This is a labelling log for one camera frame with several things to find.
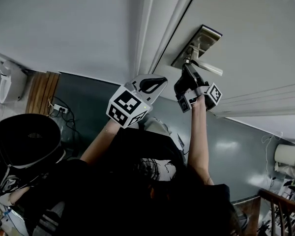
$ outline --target white bucket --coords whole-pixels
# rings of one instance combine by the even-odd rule
[[[279,144],[275,150],[274,160],[295,167],[295,146]]]

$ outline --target white door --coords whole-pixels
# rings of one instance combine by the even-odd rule
[[[198,69],[223,93],[213,112],[295,113],[295,0],[192,0],[154,71],[169,81],[163,97],[176,100],[181,70],[170,64],[201,25],[222,34],[200,60],[223,76]]]

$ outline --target power strip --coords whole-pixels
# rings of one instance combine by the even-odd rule
[[[55,104],[54,105],[54,110],[57,110],[57,111],[62,111],[64,112],[65,114],[69,112],[69,110],[63,106],[60,106],[58,104]]]

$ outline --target wooden chair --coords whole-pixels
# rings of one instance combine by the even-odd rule
[[[289,231],[289,236],[293,235],[293,229],[291,224],[291,218],[290,214],[292,212],[295,212],[295,202],[288,200],[286,198],[283,198],[279,195],[276,195],[270,191],[260,189],[259,195],[261,198],[269,201],[271,203],[271,215],[272,215],[272,230],[271,235],[275,235],[275,209],[274,204],[276,204],[279,208],[279,217],[281,222],[281,236],[285,236],[285,221],[284,221],[284,215],[286,216],[287,220],[287,227]]]

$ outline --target toilet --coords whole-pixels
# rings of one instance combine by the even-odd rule
[[[17,64],[6,60],[0,63],[0,77],[0,103],[19,100],[26,84],[26,74]]]

